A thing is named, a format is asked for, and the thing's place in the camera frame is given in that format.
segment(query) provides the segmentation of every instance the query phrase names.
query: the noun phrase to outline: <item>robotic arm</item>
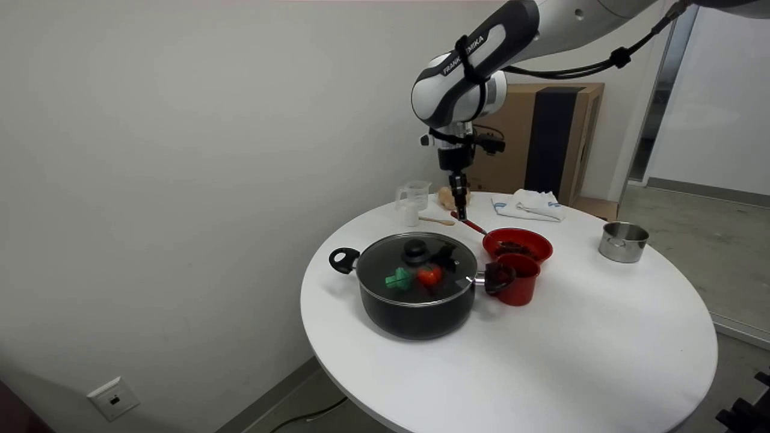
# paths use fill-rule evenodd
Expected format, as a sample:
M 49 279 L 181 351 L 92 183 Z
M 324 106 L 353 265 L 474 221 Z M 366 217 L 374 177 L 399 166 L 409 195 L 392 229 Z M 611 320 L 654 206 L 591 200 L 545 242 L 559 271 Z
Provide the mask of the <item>robotic arm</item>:
M 489 153 L 506 144 L 474 134 L 472 119 L 495 113 L 506 101 L 510 59 L 579 47 L 654 0 L 507 0 L 480 29 L 462 35 L 453 52 L 436 57 L 415 82 L 415 116 L 431 126 L 423 144 L 436 144 L 437 162 L 451 173 L 458 217 L 465 218 L 466 174 L 477 146 Z M 770 0 L 679 0 L 729 12 L 770 15 Z

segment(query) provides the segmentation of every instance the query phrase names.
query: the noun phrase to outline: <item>white wall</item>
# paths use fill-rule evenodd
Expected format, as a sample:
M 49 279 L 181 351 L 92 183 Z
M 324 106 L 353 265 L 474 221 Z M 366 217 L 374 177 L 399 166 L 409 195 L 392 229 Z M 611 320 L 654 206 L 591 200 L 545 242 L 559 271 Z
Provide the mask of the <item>white wall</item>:
M 0 377 L 63 433 L 214 429 L 258 398 L 311 355 L 316 245 L 436 174 L 409 87 L 489 8 L 0 1 Z M 590 191 L 613 191 L 650 57 L 607 75 Z M 83 395 L 119 373 L 143 405 L 109 426 Z
M 571 52 L 548 54 L 523 63 L 527 67 L 559 70 L 604 59 L 613 47 L 631 46 L 642 39 L 654 22 L 666 12 L 672 0 L 659 0 L 641 17 L 631 18 L 613 33 Z M 652 101 L 652 89 L 666 47 L 670 29 L 635 52 L 632 63 L 624 70 L 607 70 L 601 75 L 579 82 L 604 82 L 604 97 L 600 108 L 600 123 L 588 159 L 588 173 L 583 183 L 584 196 L 622 200 L 631 173 L 632 155 L 641 144 L 642 125 Z
M 650 177 L 770 195 L 770 25 L 703 8 Z

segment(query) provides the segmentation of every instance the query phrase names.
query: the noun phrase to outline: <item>red plastic cup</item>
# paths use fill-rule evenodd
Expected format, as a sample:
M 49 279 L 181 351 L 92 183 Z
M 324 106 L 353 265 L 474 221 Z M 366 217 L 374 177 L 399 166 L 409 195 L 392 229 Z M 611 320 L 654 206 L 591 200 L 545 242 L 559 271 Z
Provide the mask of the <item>red plastic cup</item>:
M 514 280 L 499 294 L 501 302 L 527 306 L 534 296 L 534 279 L 540 277 L 540 265 L 527 255 L 501 255 L 499 265 L 514 271 Z
M 553 255 L 553 245 L 545 235 L 523 229 L 489 230 L 483 235 L 483 250 L 492 260 L 518 251 L 529 255 L 537 265 Z

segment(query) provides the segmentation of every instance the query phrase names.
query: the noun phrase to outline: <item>floor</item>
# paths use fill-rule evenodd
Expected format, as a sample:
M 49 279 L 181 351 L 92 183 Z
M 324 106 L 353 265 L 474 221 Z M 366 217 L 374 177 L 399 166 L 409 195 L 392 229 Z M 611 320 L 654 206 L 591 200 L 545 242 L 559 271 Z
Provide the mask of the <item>floor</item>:
M 676 433 L 724 433 L 724 428 L 714 420 L 719 408 L 729 408 L 733 398 L 743 396 L 756 401 L 762 395 L 762 385 L 753 380 L 758 371 L 770 367 L 770 351 L 743 343 L 733 337 L 719 337 L 719 365 L 718 377 L 711 395 L 703 398 L 697 410 L 676 428 Z M 318 410 L 336 401 L 342 392 L 333 385 L 333 380 L 316 367 L 309 380 L 287 395 L 271 410 L 262 413 L 255 422 L 251 422 L 243 433 L 270 433 L 270 428 L 282 420 Z M 366 416 L 351 401 L 339 408 L 322 413 L 314 420 L 293 422 L 282 428 L 280 433 L 391 433 L 385 426 Z
M 770 206 L 631 185 L 622 218 L 652 232 L 719 325 L 770 346 Z

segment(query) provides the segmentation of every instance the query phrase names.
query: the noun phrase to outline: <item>small metal cup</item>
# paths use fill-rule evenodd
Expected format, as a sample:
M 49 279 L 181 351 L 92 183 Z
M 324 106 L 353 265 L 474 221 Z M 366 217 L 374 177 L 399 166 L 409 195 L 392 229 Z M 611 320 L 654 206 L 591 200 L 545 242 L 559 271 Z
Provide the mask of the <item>small metal cup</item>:
M 642 250 L 650 239 L 650 232 L 629 221 L 604 223 L 604 235 L 600 242 L 600 251 L 613 261 L 641 261 Z

